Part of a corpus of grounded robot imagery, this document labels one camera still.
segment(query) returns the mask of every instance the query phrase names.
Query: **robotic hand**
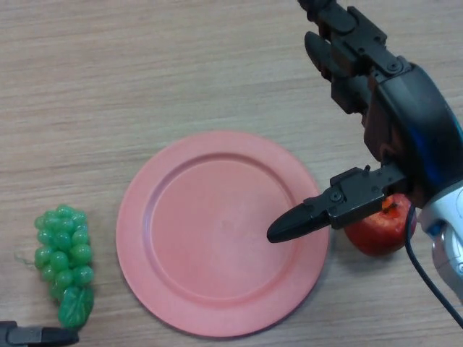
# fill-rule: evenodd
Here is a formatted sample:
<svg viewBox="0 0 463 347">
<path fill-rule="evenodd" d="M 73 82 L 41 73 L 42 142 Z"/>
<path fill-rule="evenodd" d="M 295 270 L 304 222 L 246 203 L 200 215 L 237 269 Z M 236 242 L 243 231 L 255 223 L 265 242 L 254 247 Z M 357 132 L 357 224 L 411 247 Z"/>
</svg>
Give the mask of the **robotic hand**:
<svg viewBox="0 0 463 347">
<path fill-rule="evenodd" d="M 381 168 L 353 168 L 330 180 L 268 229 L 270 242 L 331 225 L 340 229 L 381 210 L 393 193 L 422 209 L 433 240 L 434 265 L 463 301 L 463 131 L 432 79 L 386 48 L 387 36 L 354 7 L 336 0 L 299 0 L 309 21 L 305 48 L 331 97 L 347 114 L 360 113 L 364 142 Z"/>
</svg>

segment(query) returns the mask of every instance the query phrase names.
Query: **wood grain surface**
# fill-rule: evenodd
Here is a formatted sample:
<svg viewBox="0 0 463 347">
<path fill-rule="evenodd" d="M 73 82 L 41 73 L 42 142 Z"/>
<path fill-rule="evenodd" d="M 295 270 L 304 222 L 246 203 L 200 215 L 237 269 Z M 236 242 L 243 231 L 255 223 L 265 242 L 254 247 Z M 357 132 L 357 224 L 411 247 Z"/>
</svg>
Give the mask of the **wood grain surface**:
<svg viewBox="0 0 463 347">
<path fill-rule="evenodd" d="M 462 120 L 462 0 L 340 3 L 424 67 Z M 37 271 L 19 259 L 33 258 L 34 218 L 65 202 L 88 212 L 95 250 L 97 297 L 79 346 L 462 345 L 404 250 L 372 260 L 342 232 L 332 233 L 310 298 L 249 338 L 173 331 L 123 281 L 119 204 L 144 162 L 175 140 L 215 129 L 263 135 L 303 161 L 321 189 L 352 166 L 377 165 L 360 117 L 331 100 L 307 58 L 304 34 L 316 26 L 295 0 L 1 0 L 0 28 L 0 320 L 58 324 Z M 423 232 L 414 246 L 445 290 Z"/>
</svg>

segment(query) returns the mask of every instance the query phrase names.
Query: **pink plate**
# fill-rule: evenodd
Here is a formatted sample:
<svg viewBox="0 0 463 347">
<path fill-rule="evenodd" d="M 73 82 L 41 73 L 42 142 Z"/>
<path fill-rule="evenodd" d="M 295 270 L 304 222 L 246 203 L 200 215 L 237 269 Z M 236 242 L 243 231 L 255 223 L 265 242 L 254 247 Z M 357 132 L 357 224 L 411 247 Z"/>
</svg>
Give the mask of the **pink plate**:
<svg viewBox="0 0 463 347">
<path fill-rule="evenodd" d="M 239 132 L 181 140 L 136 175 L 116 245 L 136 297 L 187 333 L 255 333 L 290 314 L 325 262 L 328 228 L 282 244 L 267 228 L 318 188 L 292 154 Z"/>
</svg>

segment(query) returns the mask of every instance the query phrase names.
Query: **black object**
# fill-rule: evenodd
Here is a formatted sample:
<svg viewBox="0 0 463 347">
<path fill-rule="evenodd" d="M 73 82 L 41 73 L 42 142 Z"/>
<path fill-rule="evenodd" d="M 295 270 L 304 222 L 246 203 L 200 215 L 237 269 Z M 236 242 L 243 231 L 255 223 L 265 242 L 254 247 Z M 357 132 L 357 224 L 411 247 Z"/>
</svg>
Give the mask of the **black object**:
<svg viewBox="0 0 463 347">
<path fill-rule="evenodd" d="M 330 187 L 310 197 L 275 220 L 268 229 L 270 242 L 304 236 L 325 226 L 343 228 L 381 211 L 386 196 L 407 190 L 407 180 L 395 163 L 378 170 L 352 168 L 330 180 Z"/>
<path fill-rule="evenodd" d="M 345 113 L 362 115 L 364 142 L 373 157 L 382 164 L 392 160 L 403 173 L 406 183 L 394 192 L 407 194 L 414 206 L 423 208 L 437 193 L 462 180 L 462 128 L 425 71 L 389 52 L 387 35 L 355 7 L 344 9 L 336 0 L 299 3 L 308 20 L 318 26 L 319 35 L 306 34 L 305 49 L 321 75 L 331 83 L 331 97 Z M 358 179 L 349 184 L 352 190 L 364 192 L 362 185 L 367 182 Z M 376 198 L 385 199 L 388 194 L 392 191 Z M 323 193 L 309 201 L 317 201 L 315 207 L 323 209 L 319 204 L 328 200 Z M 338 216 L 322 210 L 314 215 L 305 202 L 280 217 L 268 230 L 268 238 L 287 241 L 327 224 L 338 228 L 379 211 L 377 200 L 375 205 L 369 199 L 358 203 L 326 203 L 328 210 L 330 206 L 342 206 L 342 215 Z M 301 219 L 295 223 L 297 216 Z M 297 231 L 291 231 L 291 218 Z"/>
<path fill-rule="evenodd" d="M 77 332 L 59 327 L 18 327 L 0 322 L 0 347 L 70 346 L 79 342 Z"/>
</svg>

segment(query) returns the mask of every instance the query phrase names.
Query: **plastic grapes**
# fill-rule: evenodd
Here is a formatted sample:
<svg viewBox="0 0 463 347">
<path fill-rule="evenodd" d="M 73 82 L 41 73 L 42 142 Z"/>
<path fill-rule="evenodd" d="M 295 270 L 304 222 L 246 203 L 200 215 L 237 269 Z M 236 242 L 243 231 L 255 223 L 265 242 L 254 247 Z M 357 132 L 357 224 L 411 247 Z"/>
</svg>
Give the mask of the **plastic grapes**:
<svg viewBox="0 0 463 347">
<path fill-rule="evenodd" d="M 93 258 L 87 215 L 67 205 L 46 211 L 34 221 L 37 240 L 35 266 L 50 285 L 50 295 L 60 303 L 59 321 L 80 328 L 93 309 Z"/>
</svg>

